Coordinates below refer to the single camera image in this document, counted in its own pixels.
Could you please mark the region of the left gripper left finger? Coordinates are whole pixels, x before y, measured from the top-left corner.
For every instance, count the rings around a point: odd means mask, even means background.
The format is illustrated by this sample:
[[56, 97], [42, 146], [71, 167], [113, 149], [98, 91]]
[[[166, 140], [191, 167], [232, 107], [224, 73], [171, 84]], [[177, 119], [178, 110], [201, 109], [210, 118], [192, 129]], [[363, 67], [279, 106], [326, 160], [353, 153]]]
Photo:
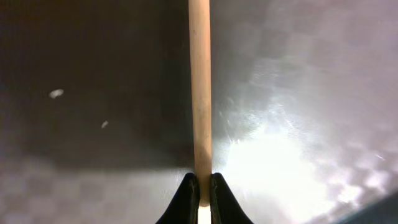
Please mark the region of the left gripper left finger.
[[200, 190], [196, 175], [187, 173], [156, 224], [197, 224]]

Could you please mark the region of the wooden chopstick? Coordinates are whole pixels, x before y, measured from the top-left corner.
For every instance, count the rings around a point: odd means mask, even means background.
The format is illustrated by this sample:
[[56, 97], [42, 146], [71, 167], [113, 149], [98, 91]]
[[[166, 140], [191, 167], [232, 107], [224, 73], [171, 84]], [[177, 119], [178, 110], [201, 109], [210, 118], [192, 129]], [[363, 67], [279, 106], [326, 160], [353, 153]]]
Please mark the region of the wooden chopstick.
[[208, 207], [212, 172], [210, 1], [189, 0], [188, 12], [195, 174], [200, 206]]

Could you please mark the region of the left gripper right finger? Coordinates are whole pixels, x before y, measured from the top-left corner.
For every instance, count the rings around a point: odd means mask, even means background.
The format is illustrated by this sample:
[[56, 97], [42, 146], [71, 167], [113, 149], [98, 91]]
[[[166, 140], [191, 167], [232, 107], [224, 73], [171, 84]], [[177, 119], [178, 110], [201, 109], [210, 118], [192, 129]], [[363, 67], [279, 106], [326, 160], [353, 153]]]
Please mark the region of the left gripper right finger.
[[210, 210], [212, 224], [253, 224], [220, 173], [211, 175]]

